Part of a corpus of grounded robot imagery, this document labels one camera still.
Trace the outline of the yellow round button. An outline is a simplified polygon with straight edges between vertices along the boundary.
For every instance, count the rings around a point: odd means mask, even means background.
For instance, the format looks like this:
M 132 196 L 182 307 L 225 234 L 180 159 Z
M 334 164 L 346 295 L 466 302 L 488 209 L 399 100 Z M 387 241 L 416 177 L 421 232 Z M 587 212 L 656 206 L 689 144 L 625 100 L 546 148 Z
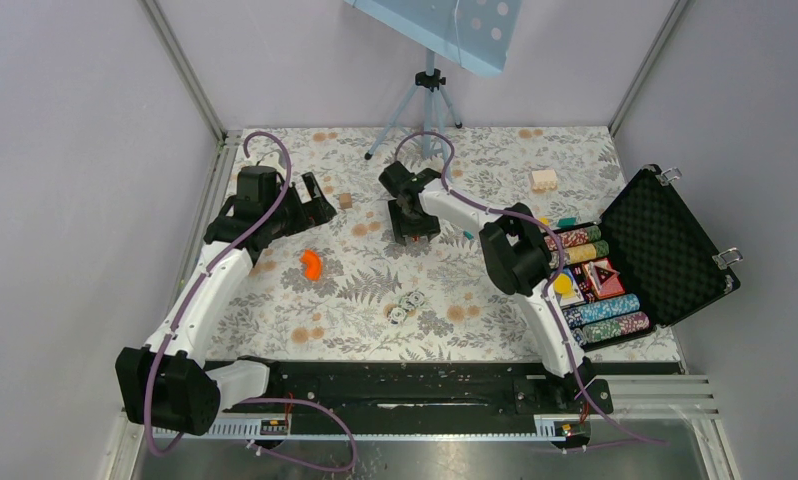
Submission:
M 563 276 L 562 273 L 559 274 L 555 280 L 552 282 L 553 290 L 562 296 L 571 295 L 573 289 L 571 289 L 570 284 L 566 276 Z

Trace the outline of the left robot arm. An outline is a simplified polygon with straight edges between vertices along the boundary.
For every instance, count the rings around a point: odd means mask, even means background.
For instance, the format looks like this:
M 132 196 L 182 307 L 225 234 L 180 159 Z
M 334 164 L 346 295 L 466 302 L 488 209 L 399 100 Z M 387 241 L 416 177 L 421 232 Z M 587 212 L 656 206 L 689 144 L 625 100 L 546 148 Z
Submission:
M 211 336 L 225 307 L 280 238 L 328 223 L 335 208 L 311 172 L 299 196 L 292 177 L 270 166 L 247 166 L 236 190 L 208 225 L 197 264 L 162 324 L 140 348 L 125 347 L 115 370 L 130 422 L 200 436 L 217 415 L 247 399 L 263 411 L 284 401 L 285 385 L 257 360 L 205 368 Z

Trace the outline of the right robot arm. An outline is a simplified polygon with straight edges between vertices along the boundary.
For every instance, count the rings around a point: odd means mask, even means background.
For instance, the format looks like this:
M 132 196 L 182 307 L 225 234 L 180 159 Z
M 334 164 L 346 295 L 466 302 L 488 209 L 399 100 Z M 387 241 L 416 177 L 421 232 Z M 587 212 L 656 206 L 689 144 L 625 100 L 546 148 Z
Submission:
M 588 398 L 584 351 L 564 323 L 552 288 L 558 273 L 552 253 L 530 209 L 487 206 L 452 188 L 432 169 L 410 172 L 400 162 L 388 165 L 379 182 L 390 194 L 388 210 L 394 240 L 406 245 L 433 239 L 440 222 L 471 233 L 480 242 L 491 283 L 513 298 L 535 338 L 544 369 L 558 377 L 548 386 L 550 402 L 572 412 Z

